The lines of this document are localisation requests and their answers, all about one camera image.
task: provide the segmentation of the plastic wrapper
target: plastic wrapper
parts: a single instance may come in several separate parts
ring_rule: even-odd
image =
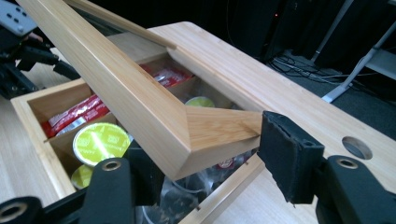
[[[77,126],[102,117],[109,112],[108,108],[99,97],[94,94],[84,101],[72,106],[62,114],[58,114],[48,121],[43,122],[41,127],[48,138],[57,134],[73,130]]]

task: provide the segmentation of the black equipment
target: black equipment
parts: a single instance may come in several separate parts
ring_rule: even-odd
[[[0,0],[0,94],[6,98],[38,91],[21,71],[30,71],[35,63],[55,65],[53,71],[72,80],[80,78],[68,63],[52,54],[51,43],[29,37],[35,23],[17,5]]]

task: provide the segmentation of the wooden table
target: wooden table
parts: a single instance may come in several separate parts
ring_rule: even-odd
[[[213,68],[216,78],[203,79],[209,78],[207,80],[211,84],[238,100],[244,109],[259,112],[271,110],[293,119],[327,147],[326,157],[334,154],[351,156],[343,147],[343,138],[353,136],[361,139],[374,154],[372,159],[363,162],[386,189],[396,192],[396,142],[393,140],[194,24],[181,22],[150,31],[177,43],[196,62]],[[30,73],[34,77],[41,77],[42,74],[41,68]],[[1,99],[0,104],[0,202],[23,195],[34,195],[44,205],[59,200],[56,187],[49,184],[49,177],[40,163],[42,155],[35,153],[10,102]],[[231,200],[229,206],[213,220],[215,223],[317,222],[315,203],[295,207],[286,203],[267,170],[262,171],[236,199]],[[186,223],[196,222],[199,212],[196,216],[192,215],[191,222],[186,220]]]

